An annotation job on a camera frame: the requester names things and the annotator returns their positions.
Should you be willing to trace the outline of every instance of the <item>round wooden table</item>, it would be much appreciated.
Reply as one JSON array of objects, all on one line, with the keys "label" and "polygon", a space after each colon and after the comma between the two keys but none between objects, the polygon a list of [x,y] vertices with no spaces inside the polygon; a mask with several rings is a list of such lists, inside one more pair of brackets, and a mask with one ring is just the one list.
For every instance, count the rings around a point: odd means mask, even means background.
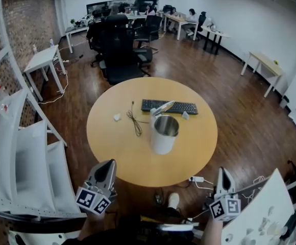
[{"label": "round wooden table", "polygon": [[[127,117],[131,110],[137,120],[150,120],[141,111],[143,99],[195,103],[198,115],[185,120],[180,114],[169,115],[179,122],[179,136],[170,153],[157,155],[150,148],[149,124],[142,124],[136,136]],[[121,119],[113,116],[120,113]],[[217,125],[208,104],[189,87],[164,78],[136,78],[113,86],[103,93],[90,110],[87,121],[90,148],[100,162],[115,159],[116,176],[127,182],[162,187],[188,180],[212,157],[217,143]]]}]

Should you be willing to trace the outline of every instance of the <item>brick wall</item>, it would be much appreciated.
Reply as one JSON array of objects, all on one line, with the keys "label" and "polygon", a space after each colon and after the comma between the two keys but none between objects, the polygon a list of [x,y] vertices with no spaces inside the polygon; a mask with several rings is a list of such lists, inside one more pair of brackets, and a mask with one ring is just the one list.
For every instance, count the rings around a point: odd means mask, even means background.
[{"label": "brick wall", "polygon": [[[54,0],[3,0],[3,14],[13,54],[21,71],[34,54],[33,44],[40,51],[49,47],[51,37],[55,44],[60,40]],[[32,72],[32,77],[40,91],[43,84],[41,72]],[[21,88],[7,60],[0,64],[0,78],[10,94]],[[32,107],[25,104],[21,125],[32,124],[34,115]]]}]

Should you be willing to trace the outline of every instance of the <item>wooden floor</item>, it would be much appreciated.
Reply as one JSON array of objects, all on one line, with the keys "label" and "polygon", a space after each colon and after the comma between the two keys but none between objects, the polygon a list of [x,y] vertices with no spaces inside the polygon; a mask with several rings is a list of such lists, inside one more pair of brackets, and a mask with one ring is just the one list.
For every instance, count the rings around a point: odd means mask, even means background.
[{"label": "wooden floor", "polygon": [[[87,117],[95,101],[110,87],[100,69],[90,67],[95,52],[89,49],[84,36],[84,33],[73,35],[74,45],[83,42],[73,48],[73,54],[68,48],[61,51],[64,60],[83,55],[76,63],[66,64],[68,88],[64,97],[42,107],[68,143],[66,155],[74,189],[82,185],[90,169],[97,164],[87,141]],[[296,162],[296,127],[287,117],[287,111],[279,107],[279,96],[271,92],[265,99],[263,95],[268,85],[264,80],[251,71],[242,77],[242,64],[236,58],[222,49],[218,56],[206,53],[203,43],[187,39],[177,41],[174,35],[166,34],[153,42],[152,46],[160,52],[154,55],[150,69],[154,77],[175,80],[196,91],[215,115],[216,150],[198,175],[214,181],[218,168],[224,166],[234,177],[238,189],[248,186],[260,175],[269,176],[275,168],[285,176],[291,170],[287,160]],[[67,46],[65,38],[60,48],[64,46]],[[66,78],[61,77],[61,81],[65,86]],[[57,90],[51,76],[43,90],[44,101],[58,95]],[[116,189],[121,214],[154,210],[154,193],[161,192],[119,179]],[[180,194],[180,208],[187,217],[201,212],[207,195],[207,191],[193,185],[166,187],[163,192],[165,197],[170,192]]]}]

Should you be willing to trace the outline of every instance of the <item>foot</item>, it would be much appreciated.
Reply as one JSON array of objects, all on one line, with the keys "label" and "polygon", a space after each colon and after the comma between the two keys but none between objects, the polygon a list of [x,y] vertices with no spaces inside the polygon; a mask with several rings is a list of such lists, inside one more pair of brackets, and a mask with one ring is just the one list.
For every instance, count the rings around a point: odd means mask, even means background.
[{"label": "foot", "polygon": [[176,192],[171,193],[171,195],[168,197],[167,207],[177,209],[179,203],[180,203],[180,196]]}]

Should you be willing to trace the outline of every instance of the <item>black keyboard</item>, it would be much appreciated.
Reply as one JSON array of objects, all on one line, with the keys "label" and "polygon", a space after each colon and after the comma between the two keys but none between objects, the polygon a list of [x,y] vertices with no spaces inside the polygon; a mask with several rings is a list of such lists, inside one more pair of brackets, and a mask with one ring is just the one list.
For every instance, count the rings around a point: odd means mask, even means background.
[{"label": "black keyboard", "polygon": [[[150,112],[151,109],[157,109],[168,102],[169,101],[142,100],[141,110],[143,112]],[[188,114],[198,114],[197,106],[195,104],[181,102],[175,102],[172,108],[168,109],[166,112],[182,114],[184,111]]]}]

